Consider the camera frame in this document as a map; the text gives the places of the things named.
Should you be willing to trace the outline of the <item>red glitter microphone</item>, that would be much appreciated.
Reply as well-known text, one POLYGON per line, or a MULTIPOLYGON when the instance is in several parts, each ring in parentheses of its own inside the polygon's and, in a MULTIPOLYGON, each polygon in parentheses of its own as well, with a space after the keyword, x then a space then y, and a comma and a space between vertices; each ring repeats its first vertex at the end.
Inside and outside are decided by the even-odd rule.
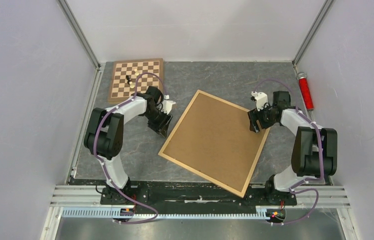
POLYGON ((305 72, 299 72, 297 74, 297 81, 302 94, 304 105, 308 111, 314 110, 314 103, 312 100, 309 84, 307 81, 307 74, 305 72))

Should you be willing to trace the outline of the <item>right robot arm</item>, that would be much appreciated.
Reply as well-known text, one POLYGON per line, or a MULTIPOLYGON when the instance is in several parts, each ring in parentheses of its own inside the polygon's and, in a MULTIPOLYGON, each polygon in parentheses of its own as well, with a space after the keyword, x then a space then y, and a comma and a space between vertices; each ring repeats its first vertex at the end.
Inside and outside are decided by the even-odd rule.
POLYGON ((255 108, 247 115, 250 131, 259 133, 275 124, 286 127, 294 136, 290 165, 265 182, 264 199, 271 205, 291 201, 294 189, 309 182, 324 182, 337 171, 338 133, 311 121, 291 104, 287 91, 273 92, 269 102, 264 92, 251 92, 255 108))

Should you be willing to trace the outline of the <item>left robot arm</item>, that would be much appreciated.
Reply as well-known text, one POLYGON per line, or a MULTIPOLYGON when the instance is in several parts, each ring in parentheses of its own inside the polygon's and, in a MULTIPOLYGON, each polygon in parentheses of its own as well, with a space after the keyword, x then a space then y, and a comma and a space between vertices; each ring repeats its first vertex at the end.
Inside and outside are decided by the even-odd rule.
POLYGON ((145 117, 147 126, 162 137, 167 137, 174 101, 157 87, 149 86, 144 93, 134 93, 126 101, 113 107, 92 110, 83 145, 98 160, 106 179, 103 195, 119 204, 134 203, 129 188, 130 178, 124 170, 121 150, 125 124, 135 117, 145 117))

